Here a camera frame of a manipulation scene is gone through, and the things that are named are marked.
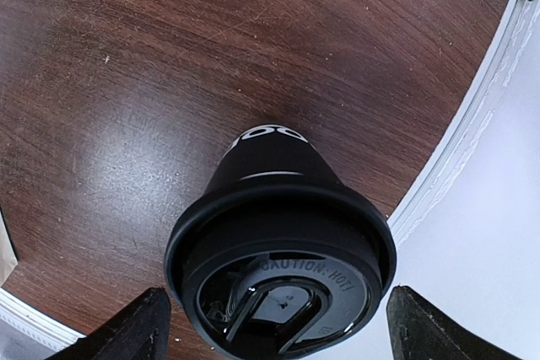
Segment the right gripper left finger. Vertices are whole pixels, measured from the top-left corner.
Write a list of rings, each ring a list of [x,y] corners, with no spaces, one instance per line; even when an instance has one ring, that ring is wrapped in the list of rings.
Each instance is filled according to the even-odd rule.
[[[98,329],[49,359],[165,359],[170,317],[167,292],[151,287]]]

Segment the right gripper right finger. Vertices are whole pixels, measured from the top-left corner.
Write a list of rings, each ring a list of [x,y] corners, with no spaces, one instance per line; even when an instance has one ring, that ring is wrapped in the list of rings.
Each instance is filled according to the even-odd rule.
[[[386,316],[395,359],[517,359],[457,324],[409,286],[392,289]]]

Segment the black plastic cup lid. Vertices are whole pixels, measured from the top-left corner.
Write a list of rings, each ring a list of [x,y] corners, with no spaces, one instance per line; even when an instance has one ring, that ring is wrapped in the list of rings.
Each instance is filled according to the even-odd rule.
[[[209,193],[180,216],[164,258],[194,329],[234,359],[296,359],[348,339],[396,267],[385,218],[352,191]]]

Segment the cream paper bag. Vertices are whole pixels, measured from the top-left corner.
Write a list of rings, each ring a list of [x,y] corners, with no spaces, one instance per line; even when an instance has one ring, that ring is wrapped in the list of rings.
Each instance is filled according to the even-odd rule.
[[[0,213],[0,286],[8,280],[19,263],[14,242],[3,212]]]

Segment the black paper coffee cup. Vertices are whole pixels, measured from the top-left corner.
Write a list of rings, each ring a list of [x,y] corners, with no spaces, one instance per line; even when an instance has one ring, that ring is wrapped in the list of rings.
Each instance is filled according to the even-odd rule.
[[[263,124],[241,133],[227,148],[206,191],[265,175],[303,175],[338,183],[332,168],[299,132]]]

